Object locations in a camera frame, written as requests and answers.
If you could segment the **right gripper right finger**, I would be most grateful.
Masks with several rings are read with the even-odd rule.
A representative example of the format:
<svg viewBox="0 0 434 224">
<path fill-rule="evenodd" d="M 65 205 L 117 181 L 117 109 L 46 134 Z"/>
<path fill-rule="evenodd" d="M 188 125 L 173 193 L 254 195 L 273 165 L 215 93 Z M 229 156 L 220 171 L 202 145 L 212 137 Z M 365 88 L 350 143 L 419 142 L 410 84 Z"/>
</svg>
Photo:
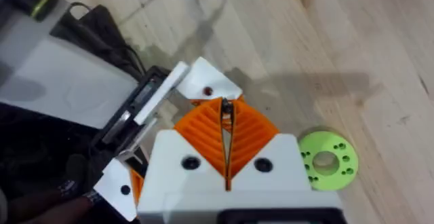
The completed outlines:
<svg viewBox="0 0 434 224">
<path fill-rule="evenodd" d="M 232 107 L 228 190 L 309 191 L 296 137 L 244 102 L 234 100 Z"/>
</svg>

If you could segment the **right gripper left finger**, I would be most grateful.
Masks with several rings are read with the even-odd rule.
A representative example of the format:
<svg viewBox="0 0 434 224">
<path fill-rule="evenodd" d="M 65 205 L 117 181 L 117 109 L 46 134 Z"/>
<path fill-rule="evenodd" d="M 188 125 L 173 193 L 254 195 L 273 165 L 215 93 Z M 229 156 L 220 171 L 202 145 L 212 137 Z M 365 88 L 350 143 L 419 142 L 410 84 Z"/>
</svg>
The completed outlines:
<svg viewBox="0 0 434 224">
<path fill-rule="evenodd" d="M 157 133 L 138 214 L 162 214 L 191 198 L 226 192 L 222 98 L 203 102 L 172 129 Z"/>
</svg>

